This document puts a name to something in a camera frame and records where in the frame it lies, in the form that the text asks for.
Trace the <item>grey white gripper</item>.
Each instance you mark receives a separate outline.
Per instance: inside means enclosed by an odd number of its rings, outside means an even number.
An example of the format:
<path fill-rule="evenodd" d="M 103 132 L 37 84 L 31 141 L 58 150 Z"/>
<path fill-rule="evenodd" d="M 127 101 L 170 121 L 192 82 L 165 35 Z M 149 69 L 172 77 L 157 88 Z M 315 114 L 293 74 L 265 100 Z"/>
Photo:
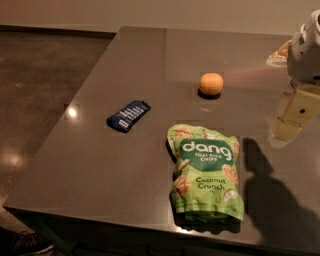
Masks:
<path fill-rule="evenodd" d="M 286 67 L 288 50 L 291 41 L 288 40 L 266 60 L 271 67 Z M 293 90 L 290 92 L 287 103 L 280 118 L 276 118 L 269 130 L 268 141 L 274 148 L 286 147 L 305 125 L 320 113 L 320 86 L 291 81 Z"/>

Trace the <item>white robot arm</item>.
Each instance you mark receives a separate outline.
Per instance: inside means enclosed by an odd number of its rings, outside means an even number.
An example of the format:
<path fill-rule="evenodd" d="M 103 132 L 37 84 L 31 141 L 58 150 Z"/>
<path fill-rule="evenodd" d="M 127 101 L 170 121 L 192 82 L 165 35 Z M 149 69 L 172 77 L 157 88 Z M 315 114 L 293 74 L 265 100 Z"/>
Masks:
<path fill-rule="evenodd" d="M 269 132 L 269 143 L 282 148 L 320 114 L 320 10 L 312 12 L 266 64 L 286 68 L 291 78 L 290 89 L 280 98 Z"/>

